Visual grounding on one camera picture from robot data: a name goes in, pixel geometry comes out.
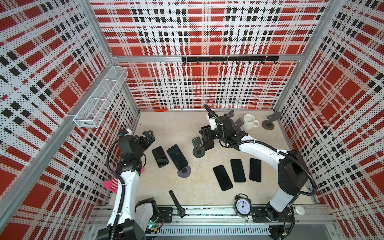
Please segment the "purple phone stand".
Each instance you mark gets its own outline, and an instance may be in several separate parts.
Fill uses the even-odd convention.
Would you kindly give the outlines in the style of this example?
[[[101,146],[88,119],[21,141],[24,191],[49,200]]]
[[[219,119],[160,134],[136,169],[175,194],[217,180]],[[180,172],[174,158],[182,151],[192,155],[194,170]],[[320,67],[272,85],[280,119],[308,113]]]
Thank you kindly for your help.
[[[235,115],[235,111],[231,110],[229,113],[227,113],[228,118],[232,118]]]

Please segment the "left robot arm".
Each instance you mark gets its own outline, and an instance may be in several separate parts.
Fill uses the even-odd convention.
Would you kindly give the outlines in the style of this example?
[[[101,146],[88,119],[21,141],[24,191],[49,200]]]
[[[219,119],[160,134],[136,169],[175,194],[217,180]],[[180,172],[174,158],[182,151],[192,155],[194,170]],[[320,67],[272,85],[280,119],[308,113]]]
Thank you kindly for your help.
[[[145,240],[148,223],[158,218],[156,201],[149,198],[136,204],[136,193],[142,168],[141,158],[156,140],[154,133],[144,131],[139,137],[130,129],[121,130],[108,150],[106,166],[118,179],[118,192],[111,217],[97,240]]]

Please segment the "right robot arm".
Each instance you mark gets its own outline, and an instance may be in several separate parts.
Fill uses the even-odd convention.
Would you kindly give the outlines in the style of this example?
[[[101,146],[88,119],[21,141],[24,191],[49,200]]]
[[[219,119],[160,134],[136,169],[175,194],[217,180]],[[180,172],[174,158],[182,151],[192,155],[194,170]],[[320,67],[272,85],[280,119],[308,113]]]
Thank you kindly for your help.
[[[224,148],[250,154],[277,171],[278,188],[265,210],[269,221],[277,222],[282,213],[292,209],[300,195],[313,197],[316,194],[316,182],[299,151],[281,150],[258,141],[241,130],[240,122],[235,123],[231,117],[230,114],[207,114],[209,124],[199,131],[203,147],[210,150],[214,146],[213,141],[219,140]]]

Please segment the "purple phone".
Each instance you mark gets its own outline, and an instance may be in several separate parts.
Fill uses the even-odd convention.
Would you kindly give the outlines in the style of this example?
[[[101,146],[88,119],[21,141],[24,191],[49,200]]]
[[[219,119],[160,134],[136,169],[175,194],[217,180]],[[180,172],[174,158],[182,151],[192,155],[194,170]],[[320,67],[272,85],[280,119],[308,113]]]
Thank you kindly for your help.
[[[162,147],[157,147],[153,149],[152,154],[159,168],[163,168],[169,164],[167,155]]]

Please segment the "green phone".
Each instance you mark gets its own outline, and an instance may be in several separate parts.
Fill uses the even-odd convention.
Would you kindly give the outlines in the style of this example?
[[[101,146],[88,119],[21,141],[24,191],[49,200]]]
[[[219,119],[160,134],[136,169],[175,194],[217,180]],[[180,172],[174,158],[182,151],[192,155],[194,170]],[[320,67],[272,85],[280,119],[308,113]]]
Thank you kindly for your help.
[[[233,178],[235,183],[245,183],[246,176],[241,159],[231,159],[231,168],[233,171]]]

